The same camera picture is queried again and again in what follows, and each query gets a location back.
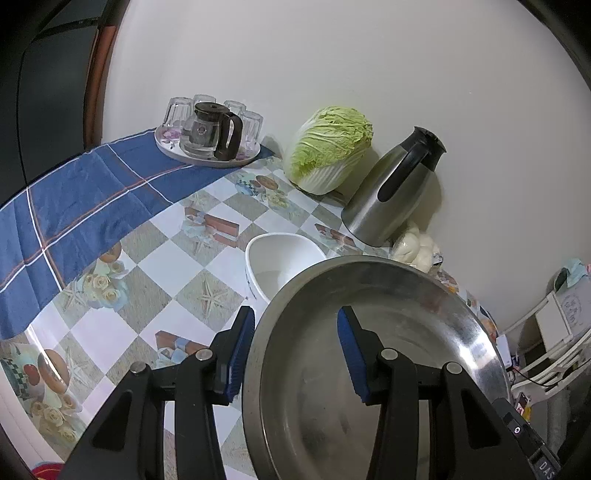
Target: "black carafe handle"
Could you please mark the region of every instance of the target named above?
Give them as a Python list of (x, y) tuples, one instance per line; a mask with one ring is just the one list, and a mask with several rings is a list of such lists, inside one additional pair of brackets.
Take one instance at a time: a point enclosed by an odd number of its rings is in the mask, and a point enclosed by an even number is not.
[[(228, 144), (228, 135), (230, 133), (230, 122), (234, 124), (234, 131), (230, 137)], [(220, 118), (220, 138), (217, 141), (216, 151), (214, 156), (218, 160), (229, 161), (236, 158), (238, 155), (238, 148), (240, 148), (240, 140), (242, 139), (242, 119), (235, 113), (224, 113)]]
[(396, 193), (400, 185), (407, 179), (410, 173), (429, 154), (429, 149), (422, 143), (415, 143), (409, 152), (398, 164), (388, 179), (382, 183), (378, 190), (378, 200), (387, 202)]

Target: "glass teapot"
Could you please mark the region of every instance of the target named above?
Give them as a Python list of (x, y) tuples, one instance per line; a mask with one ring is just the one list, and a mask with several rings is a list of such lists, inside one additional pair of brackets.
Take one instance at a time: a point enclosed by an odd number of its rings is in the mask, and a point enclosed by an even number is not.
[[(230, 123), (233, 131), (228, 142)], [(191, 157), (229, 161), (236, 158), (241, 138), (240, 117), (219, 103), (200, 102), (183, 125), (180, 147)]]

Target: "white oval tray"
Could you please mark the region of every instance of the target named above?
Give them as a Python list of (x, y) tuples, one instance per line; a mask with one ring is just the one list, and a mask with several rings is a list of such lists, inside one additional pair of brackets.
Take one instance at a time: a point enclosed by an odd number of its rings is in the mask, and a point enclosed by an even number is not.
[(189, 157), (181, 148), (178, 146), (178, 140), (169, 140), (168, 138), (164, 138), (165, 128), (160, 126), (154, 131), (154, 140), (156, 141), (156, 146), (158, 149), (167, 157), (173, 158), (175, 160), (189, 163), (191, 165), (203, 166), (203, 167), (212, 167), (212, 168), (234, 168), (234, 167), (242, 167), (244, 165), (248, 165), (251, 161), (253, 161), (256, 156), (261, 151), (261, 146), (258, 144), (256, 146), (256, 150), (252, 152), (247, 158), (234, 158), (233, 160), (229, 161), (221, 161), (217, 158), (193, 158)]

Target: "blue plaid cloth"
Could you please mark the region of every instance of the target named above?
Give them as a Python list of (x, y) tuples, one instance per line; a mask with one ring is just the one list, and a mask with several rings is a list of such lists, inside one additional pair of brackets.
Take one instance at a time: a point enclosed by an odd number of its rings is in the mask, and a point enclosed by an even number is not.
[[(0, 209), (0, 339), (136, 227), (232, 171), (168, 158), (153, 132), (74, 158)], [(258, 158), (270, 155), (261, 147)]]

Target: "black cable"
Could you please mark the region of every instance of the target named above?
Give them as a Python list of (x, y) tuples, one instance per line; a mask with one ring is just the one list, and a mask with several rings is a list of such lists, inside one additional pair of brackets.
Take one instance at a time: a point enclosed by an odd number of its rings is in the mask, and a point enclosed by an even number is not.
[[(577, 368), (573, 369), (573, 370), (572, 370), (572, 371), (569, 373), (569, 375), (570, 375), (571, 373), (573, 373), (573, 372), (576, 372), (576, 371), (577, 371), (579, 368), (583, 368), (583, 367), (584, 367), (585, 365), (587, 365), (589, 362), (591, 362), (591, 358), (590, 358), (590, 359), (588, 359), (588, 360), (585, 360), (585, 362), (584, 362), (584, 363), (580, 364), (580, 365), (579, 365)], [(529, 381), (530, 381), (530, 382), (532, 382), (533, 384), (535, 384), (535, 385), (539, 385), (540, 387), (543, 387), (543, 388), (551, 388), (551, 387), (555, 387), (555, 386), (556, 386), (556, 385), (558, 385), (560, 382), (562, 382), (562, 380), (564, 380), (564, 378), (561, 378), (561, 379), (560, 379), (560, 380), (558, 380), (556, 383), (552, 383), (552, 384), (550, 384), (550, 385), (547, 385), (547, 384), (538, 383), (538, 382), (536, 382), (535, 380), (532, 380), (530, 377), (528, 377), (527, 375), (525, 375), (525, 374), (521, 373), (521, 372), (520, 372), (519, 370), (517, 370), (515, 367), (511, 367), (511, 369), (512, 369), (514, 372), (516, 372), (516, 373), (519, 373), (519, 374), (520, 374), (520, 375), (521, 375), (523, 378), (525, 378), (526, 380), (529, 380)]]

